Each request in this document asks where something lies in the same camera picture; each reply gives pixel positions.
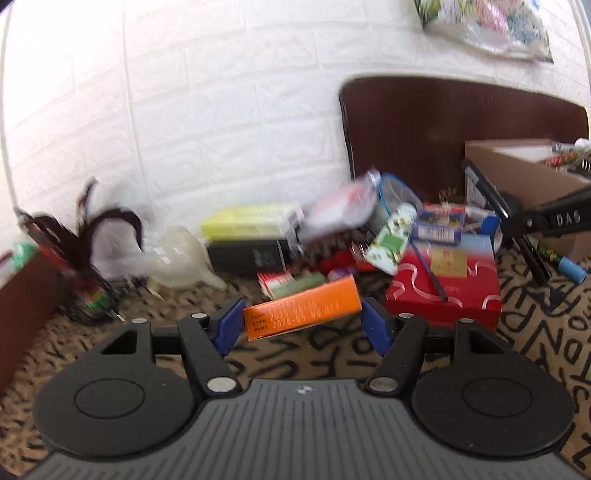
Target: black pen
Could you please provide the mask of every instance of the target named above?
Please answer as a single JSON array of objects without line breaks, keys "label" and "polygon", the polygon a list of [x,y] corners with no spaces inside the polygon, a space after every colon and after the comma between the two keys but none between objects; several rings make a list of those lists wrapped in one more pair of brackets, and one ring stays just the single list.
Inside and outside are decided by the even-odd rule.
[{"label": "black pen", "polygon": [[443,287],[439,283],[439,280],[435,276],[435,273],[433,273],[433,271],[431,270],[431,268],[427,264],[427,261],[425,260],[425,258],[421,254],[421,252],[419,251],[419,249],[416,246],[416,244],[414,243],[413,239],[409,238],[408,243],[410,243],[411,247],[413,248],[413,250],[417,254],[419,262],[421,262],[423,267],[425,268],[425,270],[427,270],[427,273],[429,274],[429,278],[431,279],[431,283],[435,287],[435,290],[437,290],[437,293],[439,294],[439,297],[441,298],[441,300],[448,301],[449,299],[447,298],[447,295],[445,294],[445,290],[443,290]]}]

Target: carpet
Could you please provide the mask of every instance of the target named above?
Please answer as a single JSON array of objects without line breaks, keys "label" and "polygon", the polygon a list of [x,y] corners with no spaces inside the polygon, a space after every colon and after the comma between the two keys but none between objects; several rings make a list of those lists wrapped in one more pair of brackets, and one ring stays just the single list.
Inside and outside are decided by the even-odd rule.
[{"label": "carpet", "polygon": [[[591,267],[591,259],[586,265]],[[535,287],[523,260],[512,251],[502,256],[498,268],[504,310],[497,333],[571,393],[576,416],[561,454],[591,476],[591,280],[574,286],[555,275],[549,285]],[[122,303],[121,314],[128,320],[144,317],[164,325],[190,313],[214,313],[236,294],[249,304],[265,300],[256,281],[226,280],[228,292],[197,286],[183,292],[167,290],[164,300],[137,290]],[[387,285],[388,278],[381,274],[368,274],[358,282],[362,295],[377,299],[383,298]],[[35,393],[120,326],[86,327],[55,316],[39,331],[0,399],[1,466],[20,476],[47,456],[31,414]],[[379,356],[363,334],[359,317],[353,316],[256,342],[240,338],[226,360],[247,385],[251,378],[363,379],[375,368]],[[449,361],[427,360],[424,369]],[[157,363],[184,375],[180,358],[159,356]]]}]

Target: wooden panel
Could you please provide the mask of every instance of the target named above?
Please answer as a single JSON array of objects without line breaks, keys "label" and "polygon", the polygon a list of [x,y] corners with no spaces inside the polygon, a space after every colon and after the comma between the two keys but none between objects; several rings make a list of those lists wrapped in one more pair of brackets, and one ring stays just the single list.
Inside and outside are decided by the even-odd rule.
[{"label": "wooden panel", "polygon": [[431,202],[448,188],[463,197],[466,140],[589,136],[583,107],[484,83],[366,77],[345,84],[340,102],[352,176],[375,166]]},{"label": "wooden panel", "polygon": [[47,257],[35,255],[0,289],[0,392],[22,353],[63,298],[64,285]]}]

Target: red packaging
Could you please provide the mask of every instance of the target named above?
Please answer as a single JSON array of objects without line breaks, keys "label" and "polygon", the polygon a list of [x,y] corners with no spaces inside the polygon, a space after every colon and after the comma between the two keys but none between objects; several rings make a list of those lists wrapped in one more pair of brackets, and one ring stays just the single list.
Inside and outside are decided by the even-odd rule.
[{"label": "red packaging", "polygon": [[407,248],[386,293],[388,311],[414,313],[437,326],[453,326],[457,319],[471,318],[494,330],[502,303],[490,237],[466,233],[455,246],[415,243],[449,301],[437,295],[417,254]]}]

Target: white brick wall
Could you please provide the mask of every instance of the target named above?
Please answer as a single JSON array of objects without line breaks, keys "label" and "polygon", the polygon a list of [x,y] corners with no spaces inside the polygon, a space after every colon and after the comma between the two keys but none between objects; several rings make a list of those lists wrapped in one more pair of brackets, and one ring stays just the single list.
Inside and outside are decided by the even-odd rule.
[{"label": "white brick wall", "polygon": [[[472,79],[591,107],[573,12],[540,3],[554,65],[429,37],[413,0],[16,0],[4,120],[18,201],[71,226],[95,175],[94,210],[132,207],[152,244],[170,225],[199,233],[224,206],[312,202],[348,176],[337,93],[359,74]],[[5,182],[0,248],[14,235]],[[99,234],[102,267],[138,258],[126,227]]]}]

